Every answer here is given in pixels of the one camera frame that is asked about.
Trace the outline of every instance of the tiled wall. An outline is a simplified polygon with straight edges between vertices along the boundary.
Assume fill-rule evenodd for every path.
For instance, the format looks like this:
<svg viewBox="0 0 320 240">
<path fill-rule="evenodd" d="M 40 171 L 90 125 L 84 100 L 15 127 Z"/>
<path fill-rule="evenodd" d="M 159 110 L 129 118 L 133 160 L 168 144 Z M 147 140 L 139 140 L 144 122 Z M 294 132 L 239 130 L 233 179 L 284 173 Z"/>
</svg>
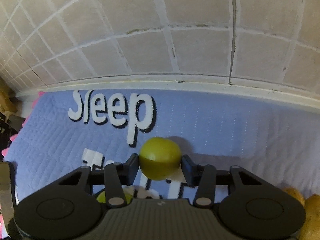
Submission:
<svg viewBox="0 0 320 240">
<path fill-rule="evenodd" d="M 15 91 L 180 73 L 320 94 L 319 8 L 320 0 L 0 0 L 0 75 Z"/>
</svg>

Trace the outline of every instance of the black object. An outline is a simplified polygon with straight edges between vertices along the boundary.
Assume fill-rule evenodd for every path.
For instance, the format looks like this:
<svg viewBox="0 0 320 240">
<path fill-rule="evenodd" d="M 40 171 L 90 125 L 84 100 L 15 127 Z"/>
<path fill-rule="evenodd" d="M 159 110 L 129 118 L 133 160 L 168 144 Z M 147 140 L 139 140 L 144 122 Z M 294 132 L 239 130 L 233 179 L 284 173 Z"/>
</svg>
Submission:
<svg viewBox="0 0 320 240">
<path fill-rule="evenodd" d="M 198 187 L 193 206 L 187 199 L 127 205 L 121 185 L 131 185 L 138 172 L 133 154 L 100 171 L 82 166 L 33 193 L 16 207 L 14 224 L 25 240 L 280 240 L 293 237 L 305 221 L 299 201 L 239 166 L 219 171 L 184 155 L 181 168 L 188 186 Z M 92 196 L 98 184 L 105 185 L 106 204 Z M 221 203 L 214 203 L 216 185 L 228 186 Z"/>
</svg>

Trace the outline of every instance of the brown object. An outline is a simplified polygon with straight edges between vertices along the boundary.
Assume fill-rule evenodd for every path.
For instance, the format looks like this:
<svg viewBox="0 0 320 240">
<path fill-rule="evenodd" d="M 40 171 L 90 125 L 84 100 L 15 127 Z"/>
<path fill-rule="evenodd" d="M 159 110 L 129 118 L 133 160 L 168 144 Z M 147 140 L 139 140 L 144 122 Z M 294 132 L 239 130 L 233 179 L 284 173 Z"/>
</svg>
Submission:
<svg viewBox="0 0 320 240">
<path fill-rule="evenodd" d="M 304 206 L 304 197 L 303 195 L 294 187 L 287 187 L 283 189 L 284 192 L 289 194 L 290 196 L 294 197 L 296 200 L 298 200 L 302 206 Z"/>
<path fill-rule="evenodd" d="M 300 231 L 299 240 L 320 239 L 320 196 L 313 194 L 305 201 L 306 222 Z"/>
</svg>

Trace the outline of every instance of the blue quilted fabric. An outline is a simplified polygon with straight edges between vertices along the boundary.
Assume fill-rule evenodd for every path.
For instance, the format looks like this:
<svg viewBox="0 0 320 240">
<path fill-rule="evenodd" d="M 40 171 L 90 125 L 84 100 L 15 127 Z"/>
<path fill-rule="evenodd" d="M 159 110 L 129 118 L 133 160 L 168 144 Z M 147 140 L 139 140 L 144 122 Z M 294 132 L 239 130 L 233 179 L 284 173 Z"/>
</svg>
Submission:
<svg viewBox="0 0 320 240">
<path fill-rule="evenodd" d="M 114 93 L 122 93 L 129 102 L 133 92 L 149 94 L 157 108 L 154 129 L 150 133 L 138 132 L 136 148 L 126 142 L 128 127 L 116 129 L 109 122 L 96 125 L 92 119 L 88 124 L 72 122 L 68 109 L 77 109 L 72 91 L 44 94 L 5 157 L 5 161 L 16 165 L 19 201 L 83 165 L 85 148 L 102 153 L 106 161 L 124 162 L 153 136 L 175 140 L 195 162 L 210 163 L 218 169 L 240 165 L 274 185 L 297 187 L 305 196 L 320 193 L 319 115 L 213 93 L 95 90 L 92 96 L 103 93 L 108 99 Z M 178 177 L 172 178 L 172 184 L 179 186 L 183 182 Z M 168 181 L 151 181 L 145 186 L 146 183 L 139 173 L 137 187 L 168 197 Z M 187 187 L 180 192 L 180 196 L 191 200 L 194 194 L 195 189 Z M 225 194 L 225 188 L 219 188 L 216 200 Z"/>
</svg>

